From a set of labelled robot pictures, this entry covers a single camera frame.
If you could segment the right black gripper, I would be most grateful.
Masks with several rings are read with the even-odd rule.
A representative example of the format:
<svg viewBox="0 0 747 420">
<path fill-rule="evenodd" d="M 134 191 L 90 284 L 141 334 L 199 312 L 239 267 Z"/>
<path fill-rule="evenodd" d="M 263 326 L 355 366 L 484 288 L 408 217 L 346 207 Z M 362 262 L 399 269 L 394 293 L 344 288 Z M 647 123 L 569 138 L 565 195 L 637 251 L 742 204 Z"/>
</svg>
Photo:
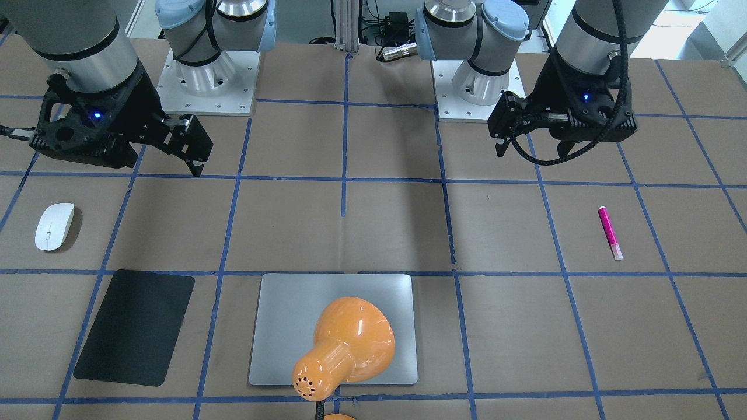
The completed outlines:
<svg viewBox="0 0 747 420">
<path fill-rule="evenodd" d="M 170 118 L 146 69 L 101 93 L 78 93 L 61 69 L 48 89 L 30 135 L 30 148 L 51 159 L 108 168 L 134 167 L 134 144 L 150 145 L 183 160 L 200 178 L 213 143 L 194 114 Z"/>
</svg>

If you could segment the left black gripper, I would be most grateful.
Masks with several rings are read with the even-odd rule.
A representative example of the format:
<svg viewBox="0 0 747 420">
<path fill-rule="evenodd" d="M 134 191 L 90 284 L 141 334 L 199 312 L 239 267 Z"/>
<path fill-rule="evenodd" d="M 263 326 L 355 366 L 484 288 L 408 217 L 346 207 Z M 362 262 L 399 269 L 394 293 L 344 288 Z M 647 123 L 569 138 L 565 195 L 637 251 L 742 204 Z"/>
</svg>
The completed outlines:
<svg viewBox="0 0 747 420">
<path fill-rule="evenodd" d="M 501 158 L 509 148 L 511 128 L 518 135 L 547 128 L 557 139 L 559 159 L 566 159 L 577 142 L 594 141 L 609 118 L 611 130 L 605 142 L 620 142 L 638 130 L 632 109 L 632 85 L 622 72 L 627 59 L 603 55 L 602 74 L 585 74 L 566 63 L 552 50 L 526 98 L 511 91 L 501 98 L 488 118 L 489 135 L 495 139 L 495 151 Z"/>
</svg>

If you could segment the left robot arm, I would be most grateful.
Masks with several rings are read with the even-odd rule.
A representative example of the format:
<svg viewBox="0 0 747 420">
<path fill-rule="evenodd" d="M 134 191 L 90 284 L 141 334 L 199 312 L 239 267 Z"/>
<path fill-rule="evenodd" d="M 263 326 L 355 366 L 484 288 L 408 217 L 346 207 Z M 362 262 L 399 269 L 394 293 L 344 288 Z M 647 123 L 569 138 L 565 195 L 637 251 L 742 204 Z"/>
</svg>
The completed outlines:
<svg viewBox="0 0 747 420">
<path fill-rule="evenodd" d="M 454 87 L 465 101 L 493 106 L 488 132 L 496 154 L 552 166 L 600 142 L 638 130 L 630 53 L 664 1 L 576 1 L 526 97 L 508 90 L 510 67 L 530 34 L 530 16 L 513 1 L 426 1 L 414 19 L 419 56 L 460 62 Z"/>
</svg>

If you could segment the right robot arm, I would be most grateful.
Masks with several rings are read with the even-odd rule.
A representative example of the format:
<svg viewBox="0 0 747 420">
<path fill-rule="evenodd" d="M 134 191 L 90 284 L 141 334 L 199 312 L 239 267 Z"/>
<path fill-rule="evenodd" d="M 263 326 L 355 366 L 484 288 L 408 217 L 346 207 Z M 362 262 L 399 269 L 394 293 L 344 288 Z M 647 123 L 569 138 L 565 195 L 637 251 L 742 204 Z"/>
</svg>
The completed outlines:
<svg viewBox="0 0 747 420">
<path fill-rule="evenodd" d="M 2 127 L 55 160 L 134 167 L 134 144 L 182 160 L 200 177 L 213 143 L 200 114 L 248 114 L 256 64 L 277 40 L 274 1 L 157 1 L 170 44 L 152 82 L 105 1 L 3 1 L 2 14 L 51 70 L 34 127 Z"/>
</svg>

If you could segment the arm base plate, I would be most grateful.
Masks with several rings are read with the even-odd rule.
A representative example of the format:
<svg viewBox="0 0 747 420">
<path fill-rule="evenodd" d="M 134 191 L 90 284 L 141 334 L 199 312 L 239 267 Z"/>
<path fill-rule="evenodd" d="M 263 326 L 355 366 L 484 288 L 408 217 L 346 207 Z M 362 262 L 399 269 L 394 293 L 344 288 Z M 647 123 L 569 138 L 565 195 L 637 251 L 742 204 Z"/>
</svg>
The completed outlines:
<svg viewBox="0 0 747 420">
<path fill-rule="evenodd" d="M 260 62 L 258 51 L 223 51 L 200 67 L 168 56 L 156 85 L 161 106 L 171 115 L 250 117 Z"/>
<path fill-rule="evenodd" d="M 485 123 L 502 93 L 525 96 L 516 61 L 499 76 L 480 74 L 465 59 L 443 59 L 431 65 L 440 122 Z"/>
</svg>

